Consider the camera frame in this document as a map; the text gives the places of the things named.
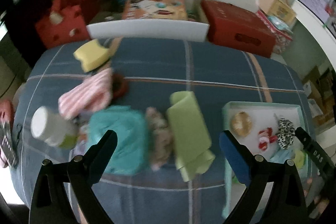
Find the red cardboard box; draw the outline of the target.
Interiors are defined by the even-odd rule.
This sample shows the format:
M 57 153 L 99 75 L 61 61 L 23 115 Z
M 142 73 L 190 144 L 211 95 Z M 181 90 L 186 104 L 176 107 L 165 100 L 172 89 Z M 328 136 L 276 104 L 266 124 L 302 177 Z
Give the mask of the red cardboard box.
M 253 12 L 216 0 L 201 0 L 210 25 L 208 40 L 217 45 L 269 58 L 276 38 Z

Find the blue plaid tablecloth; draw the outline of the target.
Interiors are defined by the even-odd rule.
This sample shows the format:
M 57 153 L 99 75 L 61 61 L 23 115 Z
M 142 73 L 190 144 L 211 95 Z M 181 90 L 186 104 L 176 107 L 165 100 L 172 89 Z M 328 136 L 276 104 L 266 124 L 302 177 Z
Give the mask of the blue plaid tablecloth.
M 44 159 L 67 162 L 71 152 L 34 139 L 31 118 L 40 106 L 58 108 L 59 97 L 85 77 L 74 52 L 79 42 L 52 48 L 35 64 L 15 113 L 19 137 L 18 165 L 11 170 L 14 188 L 31 203 Z M 112 68 L 129 81 L 120 105 L 144 111 L 166 111 L 170 95 L 195 93 L 212 139 L 216 158 L 210 169 L 185 183 L 172 164 L 131 177 L 104 175 L 93 191 L 115 223 L 222 223 L 226 204 L 225 160 L 219 148 L 222 109 L 231 101 L 299 105 L 307 131 L 314 132 L 307 96 L 297 73 L 277 61 L 216 46 L 184 40 L 123 38 L 112 57 Z

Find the white cap jar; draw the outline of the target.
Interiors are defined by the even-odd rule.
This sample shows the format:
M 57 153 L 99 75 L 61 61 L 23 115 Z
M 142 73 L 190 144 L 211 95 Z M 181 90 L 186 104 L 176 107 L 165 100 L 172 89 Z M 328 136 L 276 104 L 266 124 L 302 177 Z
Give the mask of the white cap jar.
M 39 107 L 31 119 L 31 134 L 51 147 L 72 149 L 77 143 L 78 127 L 46 106 Z

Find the pink striped towel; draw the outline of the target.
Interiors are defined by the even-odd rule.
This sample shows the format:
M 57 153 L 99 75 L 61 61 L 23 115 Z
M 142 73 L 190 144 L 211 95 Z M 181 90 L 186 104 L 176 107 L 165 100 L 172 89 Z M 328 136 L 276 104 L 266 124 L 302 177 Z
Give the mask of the pink striped towel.
M 71 120 L 83 110 L 97 112 L 106 108 L 113 98 L 112 76 L 112 68 L 104 69 L 64 93 L 58 99 L 59 114 L 64 119 Z

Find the white shelf counter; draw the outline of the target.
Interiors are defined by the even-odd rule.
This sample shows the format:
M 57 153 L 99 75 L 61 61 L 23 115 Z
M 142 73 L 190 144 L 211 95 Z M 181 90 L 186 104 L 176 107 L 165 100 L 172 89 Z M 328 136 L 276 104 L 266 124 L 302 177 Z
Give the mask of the white shelf counter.
M 322 22 L 304 4 L 294 0 L 291 8 L 297 14 L 297 20 L 310 32 L 324 51 L 333 68 L 336 65 L 336 43 L 333 34 L 323 27 Z

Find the light blue face mask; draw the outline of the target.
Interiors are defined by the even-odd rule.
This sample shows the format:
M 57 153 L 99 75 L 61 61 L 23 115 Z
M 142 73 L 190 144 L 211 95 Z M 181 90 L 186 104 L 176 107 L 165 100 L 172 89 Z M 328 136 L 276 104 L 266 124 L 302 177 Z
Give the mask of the light blue face mask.
M 289 159 L 292 159 L 294 155 L 293 149 L 279 149 L 270 159 L 270 162 L 283 164 Z

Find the orange toy box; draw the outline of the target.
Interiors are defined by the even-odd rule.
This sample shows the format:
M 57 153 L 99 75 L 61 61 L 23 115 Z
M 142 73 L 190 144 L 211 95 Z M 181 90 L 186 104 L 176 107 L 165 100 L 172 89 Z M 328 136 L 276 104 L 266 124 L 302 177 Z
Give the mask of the orange toy box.
M 121 18 L 188 20 L 185 0 L 127 0 Z

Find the white tray with teal rim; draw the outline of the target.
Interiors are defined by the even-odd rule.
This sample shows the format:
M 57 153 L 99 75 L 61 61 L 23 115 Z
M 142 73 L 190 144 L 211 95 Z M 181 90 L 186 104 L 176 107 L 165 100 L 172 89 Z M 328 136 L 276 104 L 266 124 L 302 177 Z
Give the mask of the white tray with teal rim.
M 251 133 L 242 138 L 231 129 L 231 118 L 241 111 L 246 112 L 253 122 Z M 266 102 L 228 102 L 223 108 L 224 129 L 229 130 L 238 142 L 246 146 L 253 155 L 262 155 L 269 159 L 280 149 L 277 143 L 278 120 L 285 118 L 293 122 L 294 128 L 306 129 L 301 107 L 283 103 Z M 289 147 L 303 151 L 303 145 L 297 138 Z M 298 170 L 300 178 L 311 175 L 311 162 L 306 154 L 305 165 Z

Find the red felt handbag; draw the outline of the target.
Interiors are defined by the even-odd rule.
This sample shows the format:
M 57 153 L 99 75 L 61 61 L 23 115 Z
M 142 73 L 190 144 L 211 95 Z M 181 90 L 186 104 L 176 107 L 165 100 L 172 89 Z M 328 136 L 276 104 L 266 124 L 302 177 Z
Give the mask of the red felt handbag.
M 98 12 L 97 0 L 53 0 L 35 29 L 47 49 L 88 40 L 87 25 Z

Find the lime green cloth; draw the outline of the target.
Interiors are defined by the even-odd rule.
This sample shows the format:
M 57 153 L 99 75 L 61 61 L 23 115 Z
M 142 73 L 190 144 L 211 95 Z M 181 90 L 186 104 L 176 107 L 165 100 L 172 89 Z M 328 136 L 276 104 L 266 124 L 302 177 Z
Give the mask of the lime green cloth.
M 170 103 L 166 114 L 173 132 L 175 166 L 188 182 L 207 172 L 213 163 L 212 141 L 194 92 L 175 92 Z

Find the red stool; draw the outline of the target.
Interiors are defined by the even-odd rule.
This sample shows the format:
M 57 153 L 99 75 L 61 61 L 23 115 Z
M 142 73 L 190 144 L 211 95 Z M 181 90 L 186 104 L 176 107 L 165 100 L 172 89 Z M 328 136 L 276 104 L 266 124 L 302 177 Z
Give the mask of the red stool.
M 14 123 L 14 106 L 11 100 L 1 100 L 0 114 L 1 126 L 12 130 Z

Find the smartphone in clear case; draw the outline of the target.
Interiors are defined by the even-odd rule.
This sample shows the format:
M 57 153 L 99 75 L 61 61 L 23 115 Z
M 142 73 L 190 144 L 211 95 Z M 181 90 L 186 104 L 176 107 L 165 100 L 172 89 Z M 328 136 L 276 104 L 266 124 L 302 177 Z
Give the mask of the smartphone in clear case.
M 14 149 L 14 143 L 11 137 L 9 122 L 1 122 L 1 166 L 17 166 L 18 158 Z

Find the dark red scrunchie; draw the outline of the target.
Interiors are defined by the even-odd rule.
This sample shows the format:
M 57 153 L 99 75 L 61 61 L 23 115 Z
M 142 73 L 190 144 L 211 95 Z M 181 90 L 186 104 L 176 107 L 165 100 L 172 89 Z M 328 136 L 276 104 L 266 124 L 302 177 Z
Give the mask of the dark red scrunchie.
M 122 98 L 127 94 L 129 85 L 127 79 L 118 73 L 112 76 L 112 100 Z

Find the leopard print scrunchie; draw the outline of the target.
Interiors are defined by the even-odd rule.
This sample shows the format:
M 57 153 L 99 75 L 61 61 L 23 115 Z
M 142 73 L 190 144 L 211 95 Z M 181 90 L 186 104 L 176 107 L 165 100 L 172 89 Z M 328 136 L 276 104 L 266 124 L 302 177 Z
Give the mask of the leopard print scrunchie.
M 293 122 L 288 119 L 278 120 L 277 143 L 281 149 L 288 149 L 294 142 L 295 128 Z

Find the beige gift bag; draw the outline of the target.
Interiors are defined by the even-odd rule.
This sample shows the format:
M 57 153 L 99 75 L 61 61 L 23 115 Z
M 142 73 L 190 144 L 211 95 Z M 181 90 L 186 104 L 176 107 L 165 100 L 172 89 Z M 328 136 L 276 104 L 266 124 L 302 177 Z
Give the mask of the beige gift bag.
M 287 25 L 292 25 L 297 15 L 288 0 L 259 0 L 259 9 L 268 16 L 279 18 Z

